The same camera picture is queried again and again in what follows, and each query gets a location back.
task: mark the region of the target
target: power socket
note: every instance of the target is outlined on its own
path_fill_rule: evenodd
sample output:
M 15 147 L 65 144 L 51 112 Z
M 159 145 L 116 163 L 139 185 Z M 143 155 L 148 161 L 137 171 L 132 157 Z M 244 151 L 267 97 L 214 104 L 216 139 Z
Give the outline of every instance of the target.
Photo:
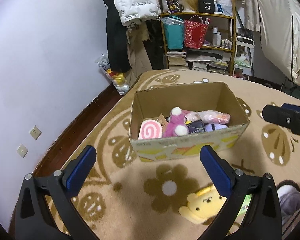
M 39 130 L 39 128 L 35 125 L 31 131 L 29 132 L 30 135 L 35 139 L 37 140 L 41 134 L 41 131 Z
M 20 146 L 17 149 L 17 153 L 19 153 L 19 155 L 22 158 L 24 158 L 26 156 L 27 152 L 28 152 L 28 149 L 23 144 L 20 144 Z

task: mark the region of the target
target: teal bag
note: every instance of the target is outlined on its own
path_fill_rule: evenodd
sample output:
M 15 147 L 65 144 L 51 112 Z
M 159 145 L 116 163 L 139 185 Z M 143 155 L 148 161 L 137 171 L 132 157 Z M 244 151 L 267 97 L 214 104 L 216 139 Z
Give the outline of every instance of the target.
M 169 16 L 183 21 L 180 17 Z M 168 49 L 182 49 L 184 41 L 184 26 L 183 25 L 169 25 L 164 23 L 164 33 L 166 36 L 166 42 Z

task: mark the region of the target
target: cardboard box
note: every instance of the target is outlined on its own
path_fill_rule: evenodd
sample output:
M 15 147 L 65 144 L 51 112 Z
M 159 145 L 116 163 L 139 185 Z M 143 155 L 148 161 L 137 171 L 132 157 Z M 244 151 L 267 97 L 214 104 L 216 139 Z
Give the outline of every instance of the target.
M 170 116 L 174 107 L 190 111 L 217 110 L 231 115 L 228 128 L 181 137 L 138 140 L 142 121 Z M 141 161 L 180 159 L 199 155 L 202 146 L 215 151 L 232 147 L 249 125 L 235 95 L 223 82 L 174 85 L 137 91 L 132 103 L 129 139 Z

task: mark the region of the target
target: red bag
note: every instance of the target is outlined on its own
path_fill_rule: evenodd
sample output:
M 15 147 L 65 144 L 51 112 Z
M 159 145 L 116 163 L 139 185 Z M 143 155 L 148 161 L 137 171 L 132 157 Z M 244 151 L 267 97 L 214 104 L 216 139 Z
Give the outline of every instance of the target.
M 193 49 L 200 49 L 207 34 L 208 25 L 201 22 L 185 20 L 185 46 Z

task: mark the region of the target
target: metal screw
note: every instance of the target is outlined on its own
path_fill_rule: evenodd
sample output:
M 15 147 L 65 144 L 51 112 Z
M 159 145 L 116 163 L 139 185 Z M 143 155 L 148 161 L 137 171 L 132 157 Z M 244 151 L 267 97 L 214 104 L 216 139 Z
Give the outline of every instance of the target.
M 272 179 L 272 175 L 270 173 L 266 173 L 266 178 L 267 179 Z
M 238 176 L 242 176 L 243 175 L 243 170 L 236 169 L 235 174 L 237 174 Z
M 59 177 L 61 174 L 62 174 L 61 170 L 56 170 L 56 171 L 54 171 L 53 176 Z
M 29 173 L 29 174 L 27 174 L 26 176 L 25 176 L 25 179 L 26 180 L 29 180 L 29 179 L 31 179 L 32 178 L 32 174 L 31 173 Z

